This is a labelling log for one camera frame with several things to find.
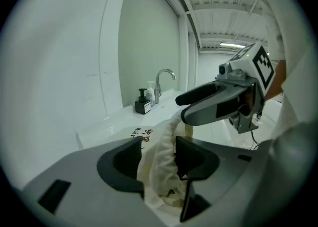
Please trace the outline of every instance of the ceiling light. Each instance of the ceiling light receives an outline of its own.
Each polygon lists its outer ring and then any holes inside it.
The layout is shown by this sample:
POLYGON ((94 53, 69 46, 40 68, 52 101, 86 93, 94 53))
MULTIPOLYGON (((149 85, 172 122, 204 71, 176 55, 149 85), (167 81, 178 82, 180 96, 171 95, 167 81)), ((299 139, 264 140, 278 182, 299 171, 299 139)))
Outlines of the ceiling light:
POLYGON ((234 47, 234 48, 245 48, 244 45, 239 45, 239 44, 232 44, 232 43, 220 43, 220 46, 225 46, 225 47, 234 47))

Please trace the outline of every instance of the white bottle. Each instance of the white bottle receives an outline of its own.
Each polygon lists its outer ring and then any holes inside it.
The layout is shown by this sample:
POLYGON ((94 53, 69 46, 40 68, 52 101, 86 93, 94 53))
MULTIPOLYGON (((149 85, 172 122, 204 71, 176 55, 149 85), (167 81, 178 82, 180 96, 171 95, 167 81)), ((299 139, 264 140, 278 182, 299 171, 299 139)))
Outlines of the white bottle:
POLYGON ((146 99, 150 101, 150 106, 153 107, 155 104, 155 93, 153 88, 151 87, 152 83, 155 83, 154 81, 148 81, 147 83, 149 83, 149 87, 147 89, 147 93, 146 93, 146 99))

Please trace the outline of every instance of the faucet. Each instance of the faucet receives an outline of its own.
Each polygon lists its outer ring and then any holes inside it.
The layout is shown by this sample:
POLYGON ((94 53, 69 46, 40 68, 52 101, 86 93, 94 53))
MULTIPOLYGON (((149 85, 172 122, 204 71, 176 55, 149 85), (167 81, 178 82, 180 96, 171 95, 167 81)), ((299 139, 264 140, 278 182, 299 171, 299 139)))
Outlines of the faucet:
POLYGON ((159 84, 159 76, 162 72, 167 72, 167 73, 170 73, 171 76, 172 76, 172 79, 173 80, 176 80, 176 76, 173 72, 173 70, 171 69, 168 69, 168 68, 164 68, 164 69, 161 69, 158 73, 157 73, 157 76, 156 76, 156 87, 155 87, 155 103, 159 103, 159 96, 161 95, 161 86, 159 84))

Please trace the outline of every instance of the black soap bottle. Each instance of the black soap bottle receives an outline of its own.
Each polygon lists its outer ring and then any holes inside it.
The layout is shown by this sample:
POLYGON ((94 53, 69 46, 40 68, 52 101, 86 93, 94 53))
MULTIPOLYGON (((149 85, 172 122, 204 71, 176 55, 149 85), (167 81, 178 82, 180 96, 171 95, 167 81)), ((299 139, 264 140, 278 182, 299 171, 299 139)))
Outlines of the black soap bottle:
POLYGON ((140 88, 140 96, 138 97, 138 101, 135 101, 135 110, 140 114, 146 114, 150 111, 150 101, 146 99, 144 96, 144 91, 147 90, 145 88, 140 88))

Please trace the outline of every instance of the ceiling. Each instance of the ceiling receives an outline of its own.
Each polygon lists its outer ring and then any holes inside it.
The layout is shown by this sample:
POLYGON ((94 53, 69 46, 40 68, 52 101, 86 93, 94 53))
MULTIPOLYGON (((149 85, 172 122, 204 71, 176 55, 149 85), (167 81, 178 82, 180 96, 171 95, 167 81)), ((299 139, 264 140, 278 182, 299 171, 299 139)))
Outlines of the ceiling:
POLYGON ((259 0, 184 0, 198 35, 201 52, 232 50, 221 42, 248 45, 262 41, 267 48, 265 21, 259 0))

